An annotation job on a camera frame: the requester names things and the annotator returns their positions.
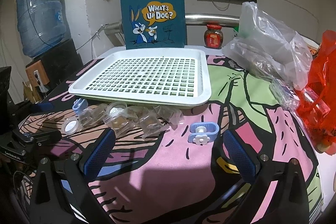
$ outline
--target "speech bubble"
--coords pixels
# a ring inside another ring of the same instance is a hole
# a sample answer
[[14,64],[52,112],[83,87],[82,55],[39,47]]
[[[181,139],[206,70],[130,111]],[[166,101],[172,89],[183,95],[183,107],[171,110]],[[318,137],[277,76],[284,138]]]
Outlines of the speech bubble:
[[176,12],[170,3],[151,1],[142,9],[142,15],[144,20],[149,22],[148,26],[151,26],[155,22],[165,22],[174,19]]

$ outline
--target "tray grid holes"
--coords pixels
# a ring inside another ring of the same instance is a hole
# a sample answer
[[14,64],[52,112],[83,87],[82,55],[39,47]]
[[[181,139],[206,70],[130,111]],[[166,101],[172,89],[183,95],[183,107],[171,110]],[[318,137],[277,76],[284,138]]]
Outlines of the tray grid holes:
[[85,89],[195,97],[197,65],[194,58],[120,59],[101,72]]

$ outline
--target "glass jar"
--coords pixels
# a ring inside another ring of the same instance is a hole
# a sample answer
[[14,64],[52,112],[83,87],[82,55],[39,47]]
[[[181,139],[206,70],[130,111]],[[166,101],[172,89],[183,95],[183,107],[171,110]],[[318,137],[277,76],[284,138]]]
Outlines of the glass jar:
[[223,44],[222,27],[216,24],[208,24],[204,33],[204,42],[207,48],[221,48]]

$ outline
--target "light blue clip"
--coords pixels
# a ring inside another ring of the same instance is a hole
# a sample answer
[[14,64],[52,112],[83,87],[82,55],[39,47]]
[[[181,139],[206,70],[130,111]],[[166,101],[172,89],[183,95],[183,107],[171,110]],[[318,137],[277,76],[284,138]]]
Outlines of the light blue clip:
[[188,137],[189,143],[197,145],[213,142],[219,132],[218,124],[214,122],[195,122],[190,125],[191,134]]
[[72,110],[77,114],[81,114],[89,106],[89,103],[86,99],[79,98],[73,103]]

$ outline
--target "red jar label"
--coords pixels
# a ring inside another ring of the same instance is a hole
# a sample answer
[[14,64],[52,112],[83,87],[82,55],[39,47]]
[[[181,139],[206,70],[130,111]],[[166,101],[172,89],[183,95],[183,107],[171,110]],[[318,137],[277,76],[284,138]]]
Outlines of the red jar label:
[[219,34],[210,33],[207,35],[207,47],[219,48],[221,37]]

